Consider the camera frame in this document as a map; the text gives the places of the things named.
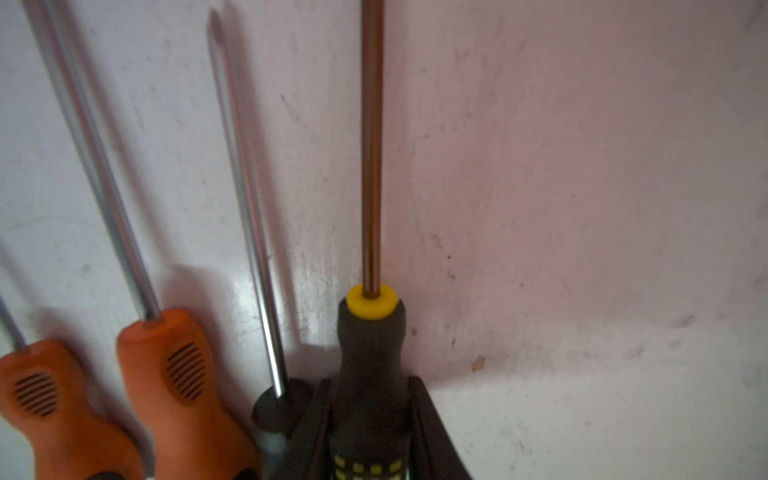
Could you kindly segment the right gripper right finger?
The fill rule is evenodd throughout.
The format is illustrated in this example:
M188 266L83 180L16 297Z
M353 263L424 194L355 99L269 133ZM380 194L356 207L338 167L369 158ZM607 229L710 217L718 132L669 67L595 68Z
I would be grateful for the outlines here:
M411 411L410 478L471 480L421 378L408 378Z

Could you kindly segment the black yellow dotted screwdriver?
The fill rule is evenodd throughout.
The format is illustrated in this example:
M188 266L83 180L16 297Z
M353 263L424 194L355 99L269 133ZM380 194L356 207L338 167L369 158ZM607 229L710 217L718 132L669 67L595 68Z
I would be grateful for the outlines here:
M361 4L362 280L338 310L342 362L329 434L334 479L401 479L408 453L404 313L381 280L384 10L382 1Z

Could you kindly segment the black yellow-tip screwdriver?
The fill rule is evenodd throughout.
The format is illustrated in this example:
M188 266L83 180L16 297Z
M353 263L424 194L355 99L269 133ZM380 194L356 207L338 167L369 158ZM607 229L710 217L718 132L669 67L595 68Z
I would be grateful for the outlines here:
M288 376L256 169L246 136L244 97L237 78L234 42L222 12L216 8L208 15L207 42L271 381L251 411L252 431L265 460L265 477L271 479L285 456L313 390L305 381Z

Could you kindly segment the small orange screwdriver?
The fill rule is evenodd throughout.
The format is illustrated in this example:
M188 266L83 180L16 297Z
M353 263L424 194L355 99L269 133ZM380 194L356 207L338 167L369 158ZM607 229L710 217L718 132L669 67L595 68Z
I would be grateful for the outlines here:
M1 358L1 415L28 440L37 479L144 479L132 439L90 404L86 376L60 340L24 340L5 305L13 351Z

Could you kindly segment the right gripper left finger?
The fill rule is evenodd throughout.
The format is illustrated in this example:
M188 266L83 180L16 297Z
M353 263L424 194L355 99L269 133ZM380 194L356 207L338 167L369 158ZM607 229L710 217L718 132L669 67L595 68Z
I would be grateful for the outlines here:
M288 442L281 460L270 474L274 480L328 480L331 478L328 430L332 381L322 380Z

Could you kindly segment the orange screwdriver long shaft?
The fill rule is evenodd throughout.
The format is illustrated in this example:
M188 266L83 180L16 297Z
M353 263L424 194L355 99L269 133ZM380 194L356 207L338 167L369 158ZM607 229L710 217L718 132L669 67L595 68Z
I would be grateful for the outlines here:
M222 405L206 333L157 301L53 1L23 4L138 313L116 340L124 388L154 441L157 479L256 479L257 449Z

